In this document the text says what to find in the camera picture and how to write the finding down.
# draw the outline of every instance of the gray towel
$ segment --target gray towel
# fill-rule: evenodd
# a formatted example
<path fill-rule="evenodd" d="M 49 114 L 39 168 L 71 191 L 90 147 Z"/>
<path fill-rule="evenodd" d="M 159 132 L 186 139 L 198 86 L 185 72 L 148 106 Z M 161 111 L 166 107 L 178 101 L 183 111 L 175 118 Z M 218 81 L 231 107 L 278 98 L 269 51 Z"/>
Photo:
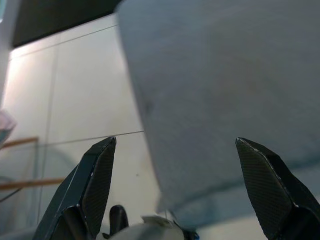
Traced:
<path fill-rule="evenodd" d="M 252 212 L 236 137 L 275 151 L 320 192 L 319 12 L 315 0 L 119 6 L 158 211 L 188 228 Z"/>

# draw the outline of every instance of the carbon fiber texture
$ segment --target carbon fiber texture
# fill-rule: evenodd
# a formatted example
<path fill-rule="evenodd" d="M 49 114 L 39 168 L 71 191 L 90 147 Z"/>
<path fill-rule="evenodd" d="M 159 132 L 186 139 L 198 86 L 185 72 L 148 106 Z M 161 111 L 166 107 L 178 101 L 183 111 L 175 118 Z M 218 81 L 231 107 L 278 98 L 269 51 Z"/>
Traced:
<path fill-rule="evenodd" d="M 236 147 L 248 196 L 263 233 L 275 239 L 292 203 L 264 156 L 241 140 L 237 140 Z"/>
<path fill-rule="evenodd" d="M 114 150 L 111 146 L 99 156 L 94 167 L 93 176 L 83 196 L 82 208 L 85 213 L 88 227 L 95 236 L 100 232 L 101 222 L 109 196 Z"/>

